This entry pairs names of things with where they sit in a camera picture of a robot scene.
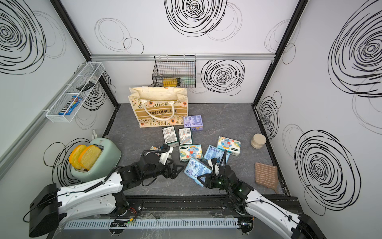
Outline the floral canvas tote bag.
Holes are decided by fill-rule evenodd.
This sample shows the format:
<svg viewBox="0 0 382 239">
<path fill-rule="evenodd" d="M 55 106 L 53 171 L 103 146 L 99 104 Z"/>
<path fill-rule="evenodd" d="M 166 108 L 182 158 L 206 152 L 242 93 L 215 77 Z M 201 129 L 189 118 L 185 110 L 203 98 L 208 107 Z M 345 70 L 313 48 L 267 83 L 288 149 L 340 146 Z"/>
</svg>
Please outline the floral canvas tote bag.
<svg viewBox="0 0 382 239">
<path fill-rule="evenodd" d="M 128 98 L 140 128 L 183 125 L 189 115 L 186 88 L 130 88 Z"/>
</svg>

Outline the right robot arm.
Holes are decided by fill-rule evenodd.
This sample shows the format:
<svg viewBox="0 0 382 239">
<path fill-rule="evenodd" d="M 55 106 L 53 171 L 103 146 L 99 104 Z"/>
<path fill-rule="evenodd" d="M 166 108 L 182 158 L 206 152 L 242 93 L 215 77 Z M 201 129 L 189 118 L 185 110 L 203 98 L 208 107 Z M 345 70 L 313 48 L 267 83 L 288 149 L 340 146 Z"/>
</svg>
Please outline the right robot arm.
<svg viewBox="0 0 382 239">
<path fill-rule="evenodd" d="M 213 164 L 210 174 L 198 176 L 206 188 L 226 191 L 228 199 L 240 214 L 250 214 L 273 229 L 284 239 L 325 239 L 317 223 L 306 214 L 295 214 L 265 198 L 252 186 L 240 180 L 226 164 L 227 151 L 218 164 Z"/>
</svg>

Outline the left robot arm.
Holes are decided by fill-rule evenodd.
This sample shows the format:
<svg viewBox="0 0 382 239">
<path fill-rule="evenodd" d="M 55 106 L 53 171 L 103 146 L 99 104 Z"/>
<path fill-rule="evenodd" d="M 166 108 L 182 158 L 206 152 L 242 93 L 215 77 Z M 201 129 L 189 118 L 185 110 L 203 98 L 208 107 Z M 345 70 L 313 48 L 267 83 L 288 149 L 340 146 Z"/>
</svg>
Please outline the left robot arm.
<svg viewBox="0 0 382 239">
<path fill-rule="evenodd" d="M 45 186 L 31 202 L 29 236 L 40 237 L 71 220 L 97 214 L 118 215 L 129 210 L 123 191 L 142 185 L 144 180 L 175 179 L 184 166 L 168 160 L 168 152 L 158 155 L 155 150 L 146 150 L 139 161 L 128 166 L 115 167 L 106 177 L 87 183 L 58 188 L 55 183 Z"/>
</svg>

